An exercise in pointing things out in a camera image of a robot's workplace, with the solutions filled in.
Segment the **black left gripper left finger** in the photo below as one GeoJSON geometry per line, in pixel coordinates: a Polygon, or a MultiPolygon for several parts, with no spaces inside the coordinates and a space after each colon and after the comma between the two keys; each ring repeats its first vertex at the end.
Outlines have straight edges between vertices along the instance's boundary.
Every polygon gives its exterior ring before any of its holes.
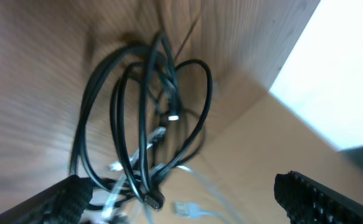
{"type": "Polygon", "coordinates": [[[93,196],[93,182],[71,175],[0,214],[0,224],[78,224],[93,196]]]}

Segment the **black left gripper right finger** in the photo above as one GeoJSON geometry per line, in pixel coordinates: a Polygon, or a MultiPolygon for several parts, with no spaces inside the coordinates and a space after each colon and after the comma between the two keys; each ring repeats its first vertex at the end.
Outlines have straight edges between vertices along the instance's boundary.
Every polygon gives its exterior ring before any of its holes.
{"type": "Polygon", "coordinates": [[[274,196],[293,224],[363,224],[363,205],[290,171],[277,174],[274,196]]]}

